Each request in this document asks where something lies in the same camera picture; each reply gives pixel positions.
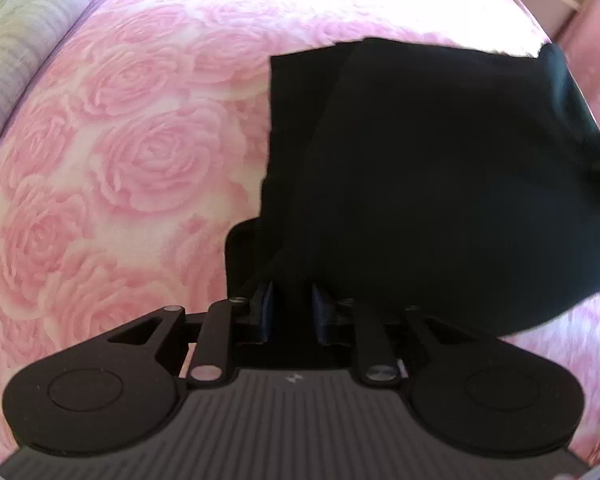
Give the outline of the black garment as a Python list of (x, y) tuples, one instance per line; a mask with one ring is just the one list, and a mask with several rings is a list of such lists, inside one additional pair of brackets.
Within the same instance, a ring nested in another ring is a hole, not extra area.
[(256, 220), (227, 291), (409, 304), (505, 336), (600, 292), (600, 130), (556, 44), (533, 58), (380, 38), (276, 55)]

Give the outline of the pink rose bed blanket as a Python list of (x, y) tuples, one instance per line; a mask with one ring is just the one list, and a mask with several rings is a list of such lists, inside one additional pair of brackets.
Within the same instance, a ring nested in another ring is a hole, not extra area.
[[(268, 59), (366, 36), (546, 39), (516, 0), (95, 0), (0, 144), (0, 399), (36, 359), (223, 298), (225, 235), (259, 206)], [(0, 463), (14, 447), (0, 407)]]

